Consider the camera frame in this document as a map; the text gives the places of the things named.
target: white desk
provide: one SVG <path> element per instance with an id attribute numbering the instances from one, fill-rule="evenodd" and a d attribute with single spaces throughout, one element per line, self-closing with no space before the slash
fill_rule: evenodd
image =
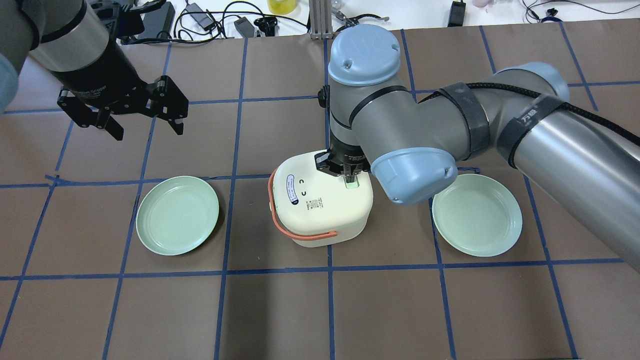
<path id="1" fill-rule="evenodd" d="M 527 4 L 534 0 L 525 0 Z M 617 12 L 630 8 L 639 3 L 638 0 L 577 0 L 583 4 L 607 12 Z M 225 6 L 230 3 L 227 0 L 196 0 L 195 1 L 203 10 L 222 11 Z M 269 12 L 266 0 L 251 1 L 256 4 L 264 13 Z M 361 13 L 374 13 L 382 17 L 388 16 L 388 22 L 382 22 L 373 19 L 363 19 L 363 23 L 371 23 L 383 26 L 389 30 L 393 29 L 413 29 L 413 28 L 443 28 L 446 27 L 449 19 L 449 9 L 451 8 L 451 0 L 401 0 L 401 1 L 382 1 L 382 0 L 343 0 L 344 6 L 341 11 L 353 17 Z M 172 4 L 176 11 L 176 17 L 184 9 L 186 3 L 184 0 L 172 0 Z M 556 17 L 563 21 L 581 21 L 581 20 L 598 20 L 598 19 L 628 19 L 640 18 L 640 6 L 617 15 L 606 15 L 587 9 L 583 6 L 570 3 L 546 4 L 536 7 L 534 11 L 540 16 L 546 16 L 546 10 L 555 8 L 558 10 Z M 234 4 L 229 11 L 255 11 L 254 8 L 247 4 Z M 298 0 L 296 9 L 286 16 L 292 17 L 307 23 L 309 12 L 308 1 Z M 467 11 L 465 16 L 465 26 L 476 25 L 498 25 L 498 24 L 521 24 L 526 22 L 524 19 L 525 8 L 520 0 L 495 0 L 495 4 L 486 8 L 476 8 L 471 4 L 471 0 L 467 1 Z M 257 15 L 242 15 L 253 22 Z M 195 21 L 186 15 L 183 17 L 183 24 L 187 28 L 193 28 L 202 32 Z M 237 33 L 233 21 L 236 18 L 229 18 L 225 21 L 227 36 L 240 37 Z M 337 29 L 343 23 L 333 17 L 333 28 Z M 304 34 L 306 29 L 299 24 L 280 19 L 276 29 L 276 35 L 299 35 Z"/>

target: desk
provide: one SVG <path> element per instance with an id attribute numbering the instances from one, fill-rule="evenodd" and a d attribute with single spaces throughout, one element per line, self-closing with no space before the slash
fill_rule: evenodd
<path id="1" fill-rule="evenodd" d="M 640 134 L 638 33 L 638 19 L 393 31 L 418 98 L 545 61 L 573 103 Z M 520 205 L 503 255 L 455 250 L 428 203 L 396 206 L 376 180 L 355 239 L 307 249 L 275 228 L 269 173 L 328 144 L 314 98 L 326 43 L 124 46 L 144 80 L 167 73 L 191 103 L 182 136 L 116 117 L 122 142 L 73 125 L 60 84 L 29 61 L 0 117 L 0 358 L 637 359 L 640 275 L 494 150 L 459 166 Z M 204 178 L 222 217 L 193 252 L 159 256 L 133 219 L 179 175 Z"/>

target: black velcro strap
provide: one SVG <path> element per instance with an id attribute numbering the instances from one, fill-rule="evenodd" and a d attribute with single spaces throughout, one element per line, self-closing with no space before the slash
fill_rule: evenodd
<path id="1" fill-rule="evenodd" d="M 551 95 L 542 94 L 533 100 L 517 117 L 511 119 L 498 136 L 497 150 L 509 166 L 516 168 L 513 156 L 524 136 L 542 119 L 556 111 L 564 101 Z"/>
<path id="2" fill-rule="evenodd" d="M 469 131 L 469 154 L 467 159 L 480 155 L 491 140 L 489 120 L 473 91 L 464 83 L 456 83 L 439 89 L 442 96 L 458 108 Z"/>
<path id="3" fill-rule="evenodd" d="M 82 5 L 80 6 L 80 10 L 78 10 L 76 15 L 74 16 L 73 19 L 71 19 L 70 22 L 68 22 L 62 28 L 57 29 L 56 31 L 50 34 L 42 35 L 42 40 L 41 40 L 42 43 L 44 44 L 46 42 L 52 42 L 53 40 L 57 40 L 65 36 L 66 34 L 70 33 L 71 30 L 76 28 L 76 26 L 80 25 L 80 22 L 82 22 L 82 20 L 84 19 L 84 15 L 86 15 L 86 11 L 87 11 L 86 1 L 83 1 Z"/>
<path id="4" fill-rule="evenodd" d="M 29 50 L 33 50 L 40 45 L 40 37 L 44 31 L 44 0 L 15 0 L 18 4 L 18 11 L 29 23 L 33 32 L 33 39 Z"/>

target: grid square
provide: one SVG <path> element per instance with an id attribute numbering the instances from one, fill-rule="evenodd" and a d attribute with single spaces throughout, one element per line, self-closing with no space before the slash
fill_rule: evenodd
<path id="1" fill-rule="evenodd" d="M 57 187 L 27 273 L 120 272 L 137 191 L 136 185 Z"/>
<path id="2" fill-rule="evenodd" d="M 450 359 L 438 270 L 334 272 L 337 359 Z"/>
<path id="3" fill-rule="evenodd" d="M 542 61 L 555 67 L 568 83 L 582 83 L 557 23 L 485 26 L 483 29 L 496 70 Z M 544 51 L 532 46 L 536 43 L 541 44 Z"/>
<path id="4" fill-rule="evenodd" d="M 589 88 L 600 110 L 599 115 L 640 135 L 640 85 L 592 86 Z"/>
<path id="5" fill-rule="evenodd" d="M 117 279 L 25 281 L 0 358 L 100 359 L 117 284 Z"/>
<path id="6" fill-rule="evenodd" d="M 640 353 L 640 276 L 626 264 L 555 266 L 573 342 L 583 359 Z"/>
<path id="7" fill-rule="evenodd" d="M 165 121 L 157 120 L 145 177 L 230 176 L 236 123 L 237 104 L 189 106 L 183 135 L 176 135 Z"/>
<path id="8" fill-rule="evenodd" d="M 245 99 L 315 95 L 324 85 L 322 41 L 313 41 L 308 35 L 248 41 Z"/>
<path id="9" fill-rule="evenodd" d="M 124 279 L 107 359 L 213 359 L 220 276 Z"/>
<path id="10" fill-rule="evenodd" d="M 334 266 L 434 264 L 429 204 L 399 206 L 371 177 L 373 208 L 356 238 L 332 245 Z"/>
<path id="11" fill-rule="evenodd" d="M 315 99 L 245 102 L 237 173 L 270 174 L 291 156 L 324 149 L 324 138 Z"/>
<path id="12" fill-rule="evenodd" d="M 202 46 L 171 47 L 166 74 L 189 101 L 237 99 L 244 41 L 214 40 Z"/>
<path id="13" fill-rule="evenodd" d="M 540 234 L 536 218 L 533 215 L 529 192 L 522 174 L 509 167 L 482 169 L 481 175 L 488 176 L 504 185 L 515 197 L 522 212 L 522 232 L 518 241 L 507 252 L 489 258 L 480 258 L 464 254 L 455 249 L 437 232 L 438 245 L 442 253 L 443 263 L 490 263 L 504 261 L 541 261 L 545 253 L 540 242 Z"/>
<path id="14" fill-rule="evenodd" d="M 531 182 L 531 188 L 553 260 L 618 257 L 538 185 Z"/>
<path id="15" fill-rule="evenodd" d="M 22 273 L 48 194 L 49 188 L 0 190 L 0 276 Z"/>
<path id="16" fill-rule="evenodd" d="M 267 183 L 268 179 L 236 180 L 229 270 L 326 266 L 326 247 L 302 247 L 275 227 Z"/>
<path id="17" fill-rule="evenodd" d="M 0 323 L 3 326 L 17 285 L 17 281 L 0 281 Z"/>
<path id="18" fill-rule="evenodd" d="M 18 92 L 6 111 L 59 109 L 58 94 L 62 84 L 30 56 L 18 77 Z"/>
<path id="19" fill-rule="evenodd" d="M 227 277 L 220 359 L 329 359 L 327 273 Z"/>
<path id="20" fill-rule="evenodd" d="M 104 130 L 73 125 L 60 177 L 71 181 L 126 181 L 140 178 L 151 119 L 140 114 L 114 118 L 124 128 L 117 141 Z M 156 121 L 156 127 L 169 126 Z"/>
<path id="21" fill-rule="evenodd" d="M 458 359 L 568 359 L 546 266 L 445 270 Z"/>
<path id="22" fill-rule="evenodd" d="M 437 89 L 459 81 L 470 83 L 493 74 L 476 26 L 410 29 L 404 35 L 416 90 Z"/>
<path id="23" fill-rule="evenodd" d="M 640 80 L 640 38 L 623 35 L 640 31 L 637 19 L 563 24 L 587 82 Z"/>
<path id="24" fill-rule="evenodd" d="M 589 88 L 589 90 L 593 95 L 594 88 Z M 573 105 L 576 105 L 577 107 L 583 108 L 587 111 L 594 111 L 593 104 L 591 103 L 591 100 L 589 100 L 587 90 L 583 86 L 569 88 L 569 95 L 571 96 L 569 102 Z"/>
<path id="25" fill-rule="evenodd" d="M 189 272 L 222 270 L 225 252 L 225 235 L 227 233 L 227 209 L 229 207 L 229 180 L 208 181 L 216 190 L 220 202 L 218 223 L 211 235 L 199 247 L 186 254 L 176 256 L 162 256 L 149 251 L 133 231 L 129 255 L 127 256 L 127 273 L 139 272 Z M 140 201 L 157 184 L 144 184 Z"/>
<path id="26" fill-rule="evenodd" d="M 62 112 L 0 115 L 0 183 L 44 183 L 56 170 L 70 121 Z"/>

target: light green plate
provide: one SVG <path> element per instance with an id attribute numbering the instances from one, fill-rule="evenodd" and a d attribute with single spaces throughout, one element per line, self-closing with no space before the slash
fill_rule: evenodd
<path id="1" fill-rule="evenodd" d="M 433 197 L 433 221 L 454 248 L 496 256 L 520 237 L 522 213 L 511 192 L 490 177 L 463 174 Z"/>
<path id="2" fill-rule="evenodd" d="M 178 176 L 156 185 L 136 215 L 136 231 L 147 249 L 179 255 L 198 247 L 213 231 L 220 205 L 204 180 Z"/>

